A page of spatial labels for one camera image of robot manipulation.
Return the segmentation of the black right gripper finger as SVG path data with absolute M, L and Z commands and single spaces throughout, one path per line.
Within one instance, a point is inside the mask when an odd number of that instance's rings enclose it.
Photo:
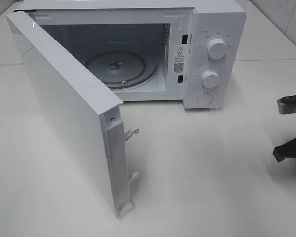
M 296 159 L 296 138 L 288 141 L 287 143 L 277 146 L 273 150 L 273 155 L 277 162 L 282 162 L 286 158 Z
M 278 111 L 280 114 L 296 113 L 296 95 L 284 96 L 277 100 Z

